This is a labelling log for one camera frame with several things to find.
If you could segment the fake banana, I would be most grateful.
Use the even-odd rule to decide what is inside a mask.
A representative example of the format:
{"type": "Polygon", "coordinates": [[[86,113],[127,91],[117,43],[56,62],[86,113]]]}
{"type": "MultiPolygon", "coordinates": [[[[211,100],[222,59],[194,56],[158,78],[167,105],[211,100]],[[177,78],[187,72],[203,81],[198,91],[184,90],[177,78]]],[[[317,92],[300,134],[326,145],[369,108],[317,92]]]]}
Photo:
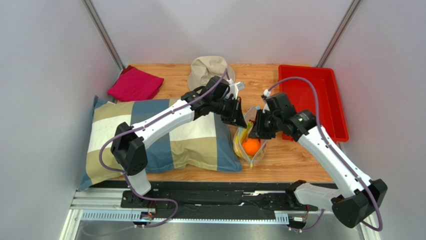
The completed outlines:
{"type": "Polygon", "coordinates": [[[233,149],[234,151],[240,151],[242,147],[242,143],[248,138],[248,134],[250,133],[250,130],[253,127],[253,122],[248,121],[247,127],[239,127],[236,131],[234,138],[233,138],[233,149]]]}

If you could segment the clear zip top bag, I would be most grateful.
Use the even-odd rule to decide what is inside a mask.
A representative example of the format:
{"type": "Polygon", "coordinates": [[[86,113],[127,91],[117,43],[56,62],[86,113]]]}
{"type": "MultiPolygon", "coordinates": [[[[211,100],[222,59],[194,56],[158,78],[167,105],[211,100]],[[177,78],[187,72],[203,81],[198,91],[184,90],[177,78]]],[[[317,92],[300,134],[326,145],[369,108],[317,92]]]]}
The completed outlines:
{"type": "Polygon", "coordinates": [[[234,153],[238,158],[246,161],[250,169],[264,158],[267,150],[267,140],[249,137],[254,127],[257,110],[260,109],[259,106],[253,106],[243,115],[247,128],[239,127],[233,138],[234,153]]]}

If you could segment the fake orange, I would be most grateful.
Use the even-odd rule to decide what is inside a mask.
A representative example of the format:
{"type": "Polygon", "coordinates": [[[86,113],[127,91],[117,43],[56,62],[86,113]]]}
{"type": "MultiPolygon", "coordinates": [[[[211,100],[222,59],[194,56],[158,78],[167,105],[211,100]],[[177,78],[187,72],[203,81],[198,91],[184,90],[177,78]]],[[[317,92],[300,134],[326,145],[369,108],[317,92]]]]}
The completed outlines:
{"type": "Polygon", "coordinates": [[[242,148],[248,156],[253,157],[261,149],[261,142],[256,138],[247,138],[243,141],[242,148]]]}

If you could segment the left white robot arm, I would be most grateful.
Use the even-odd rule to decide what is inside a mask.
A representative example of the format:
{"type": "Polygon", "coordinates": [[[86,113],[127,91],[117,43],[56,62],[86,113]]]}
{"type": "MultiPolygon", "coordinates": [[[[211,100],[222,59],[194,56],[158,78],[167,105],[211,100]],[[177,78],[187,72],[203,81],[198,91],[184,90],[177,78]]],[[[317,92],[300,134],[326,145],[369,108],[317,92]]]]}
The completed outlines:
{"type": "Polygon", "coordinates": [[[241,81],[214,76],[205,86],[185,93],[155,116],[133,125],[119,124],[108,144],[120,165],[119,172],[123,173],[133,194],[143,200],[154,201],[145,196],[151,190],[145,170],[148,165],[147,149],[174,129],[210,113],[219,115],[224,124],[246,128],[242,99],[238,96],[244,88],[241,81]]]}

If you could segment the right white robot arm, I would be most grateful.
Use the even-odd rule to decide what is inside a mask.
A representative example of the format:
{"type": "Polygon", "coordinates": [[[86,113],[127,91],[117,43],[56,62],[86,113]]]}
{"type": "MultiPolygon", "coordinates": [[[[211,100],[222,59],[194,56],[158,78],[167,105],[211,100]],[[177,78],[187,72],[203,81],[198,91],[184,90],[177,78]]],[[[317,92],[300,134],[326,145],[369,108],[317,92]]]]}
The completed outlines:
{"type": "Polygon", "coordinates": [[[354,228],[382,204],[388,186],[372,180],[356,167],[331,140],[325,128],[308,109],[297,112],[284,92],[265,90],[263,109],[256,112],[250,138],[270,140],[282,132],[308,150],[333,179],[336,188],[298,180],[285,189],[291,208],[302,205],[332,211],[346,227],[354,228]]]}

